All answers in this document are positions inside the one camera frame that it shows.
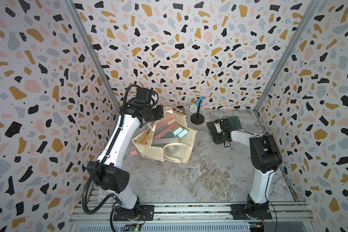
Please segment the cream floral canvas tote bag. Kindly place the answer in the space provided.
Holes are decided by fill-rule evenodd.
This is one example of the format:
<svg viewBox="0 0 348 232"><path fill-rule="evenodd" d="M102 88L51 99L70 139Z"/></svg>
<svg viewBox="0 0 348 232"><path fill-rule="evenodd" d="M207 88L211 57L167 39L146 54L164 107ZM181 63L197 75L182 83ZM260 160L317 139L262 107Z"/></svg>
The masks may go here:
<svg viewBox="0 0 348 232"><path fill-rule="evenodd" d="M131 141L144 157L185 164L190 159L197 131L187 126L187 117L164 108L164 118Z"/></svg>

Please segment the dark green pencil case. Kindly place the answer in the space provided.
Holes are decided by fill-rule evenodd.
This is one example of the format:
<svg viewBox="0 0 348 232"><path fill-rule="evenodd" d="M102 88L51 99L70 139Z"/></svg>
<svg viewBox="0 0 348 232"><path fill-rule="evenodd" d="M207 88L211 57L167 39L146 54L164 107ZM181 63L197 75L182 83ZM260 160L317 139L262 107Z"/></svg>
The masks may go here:
<svg viewBox="0 0 348 232"><path fill-rule="evenodd" d="M237 117L237 116L230 116L229 119L230 119L230 123L232 125L232 128L231 128L232 131L233 130L242 130L243 129L239 117Z"/></svg>

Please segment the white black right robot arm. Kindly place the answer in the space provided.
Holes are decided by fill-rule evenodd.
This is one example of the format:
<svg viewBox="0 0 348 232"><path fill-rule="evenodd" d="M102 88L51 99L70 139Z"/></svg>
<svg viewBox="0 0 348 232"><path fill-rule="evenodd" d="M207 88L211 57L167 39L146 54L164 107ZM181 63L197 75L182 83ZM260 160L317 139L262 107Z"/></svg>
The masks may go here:
<svg viewBox="0 0 348 232"><path fill-rule="evenodd" d="M254 180L241 213L250 219L264 216L269 210L268 193L273 176L282 163L275 139L271 135L233 128L230 118L217 119L213 125L217 132L216 138L223 142L238 142L250 148L251 163L255 169Z"/></svg>

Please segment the black pencil case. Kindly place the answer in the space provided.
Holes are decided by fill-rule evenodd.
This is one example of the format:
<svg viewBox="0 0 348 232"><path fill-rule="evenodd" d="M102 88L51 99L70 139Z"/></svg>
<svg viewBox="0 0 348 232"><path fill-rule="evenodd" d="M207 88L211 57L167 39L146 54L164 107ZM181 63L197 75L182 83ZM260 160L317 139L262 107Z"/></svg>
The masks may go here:
<svg viewBox="0 0 348 232"><path fill-rule="evenodd" d="M215 126L214 126L214 121L211 121L211 122L208 122L207 123L207 127L209 129L209 132L211 134L211 137L213 139L213 142L216 144L216 145L219 145L219 144L224 144L226 141L228 141L227 139L227 135L226 135L226 132L223 130L224 126L223 126L223 120L219 119L221 121L221 129L222 129L222 132L217 134L217 131L215 129Z"/></svg>

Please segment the translucent white pencil case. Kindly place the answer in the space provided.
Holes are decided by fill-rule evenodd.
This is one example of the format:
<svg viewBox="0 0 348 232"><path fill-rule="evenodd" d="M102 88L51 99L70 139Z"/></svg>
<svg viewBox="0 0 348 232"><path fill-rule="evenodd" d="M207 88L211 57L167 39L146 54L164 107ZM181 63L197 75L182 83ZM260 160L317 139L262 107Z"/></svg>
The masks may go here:
<svg viewBox="0 0 348 232"><path fill-rule="evenodd" d="M172 143L178 143L178 138L163 138L163 139L153 139L152 145L166 145L166 144L172 144Z"/></svg>

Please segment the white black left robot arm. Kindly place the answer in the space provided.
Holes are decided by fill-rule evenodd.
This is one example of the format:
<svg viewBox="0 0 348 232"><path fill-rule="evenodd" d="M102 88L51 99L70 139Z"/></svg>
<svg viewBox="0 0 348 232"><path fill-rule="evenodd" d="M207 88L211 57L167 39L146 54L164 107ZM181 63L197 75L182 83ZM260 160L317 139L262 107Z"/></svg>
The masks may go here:
<svg viewBox="0 0 348 232"><path fill-rule="evenodd" d="M84 213L91 215L101 209L110 198L114 198L116 209L124 218L135 220L141 215L140 200L128 186L130 174L122 169L124 155L134 132L143 125L163 119L162 105L158 104L156 91L132 84L126 88L117 125L105 149L96 161L90 161L90 174L82 195ZM107 191L108 195L94 208L88 208L91 183Z"/></svg>

